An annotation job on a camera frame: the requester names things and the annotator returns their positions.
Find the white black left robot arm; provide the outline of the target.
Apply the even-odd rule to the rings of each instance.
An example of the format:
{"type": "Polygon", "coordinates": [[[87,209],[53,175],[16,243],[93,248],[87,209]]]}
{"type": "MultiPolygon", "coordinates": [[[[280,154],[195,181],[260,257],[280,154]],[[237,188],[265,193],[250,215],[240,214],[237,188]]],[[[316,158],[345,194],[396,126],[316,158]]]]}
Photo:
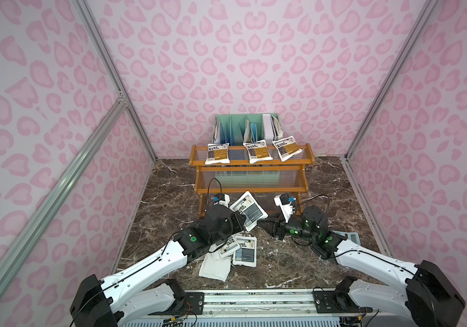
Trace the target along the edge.
{"type": "Polygon", "coordinates": [[[71,326],[124,326],[151,313],[180,313],[185,291],[174,280],[149,287],[244,231],[247,217],[217,204],[175,232],[157,252],[113,275],[84,279],[69,309],[71,326]]]}

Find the yellow coffee bag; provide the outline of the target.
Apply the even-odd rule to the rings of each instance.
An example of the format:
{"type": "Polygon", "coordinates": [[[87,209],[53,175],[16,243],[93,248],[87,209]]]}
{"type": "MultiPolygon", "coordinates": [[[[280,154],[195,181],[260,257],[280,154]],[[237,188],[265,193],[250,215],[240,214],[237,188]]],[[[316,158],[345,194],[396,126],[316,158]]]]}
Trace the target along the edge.
{"type": "Polygon", "coordinates": [[[273,145],[278,151],[279,158],[282,162],[286,162],[294,155],[303,152],[293,136],[275,140],[273,141],[273,145]]]}
{"type": "Polygon", "coordinates": [[[229,164],[229,144],[209,144],[207,147],[206,165],[229,164]]]}
{"type": "Polygon", "coordinates": [[[273,160],[265,140],[260,140],[255,143],[244,143],[243,145],[248,152],[250,164],[273,160]]]}

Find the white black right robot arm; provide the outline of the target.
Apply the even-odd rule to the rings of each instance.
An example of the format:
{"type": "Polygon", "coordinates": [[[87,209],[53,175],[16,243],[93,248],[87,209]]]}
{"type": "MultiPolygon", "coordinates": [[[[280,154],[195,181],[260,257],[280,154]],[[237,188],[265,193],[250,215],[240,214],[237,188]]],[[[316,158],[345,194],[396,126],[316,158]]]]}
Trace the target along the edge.
{"type": "Polygon", "coordinates": [[[345,277],[336,287],[333,301],[341,311],[373,308],[412,320],[417,326],[457,326],[465,300],[434,263],[419,264],[374,252],[328,227],[318,207],[307,207],[300,219],[280,214],[258,222],[272,237],[299,238],[322,260],[360,271],[376,280],[368,283],[345,277]]]}

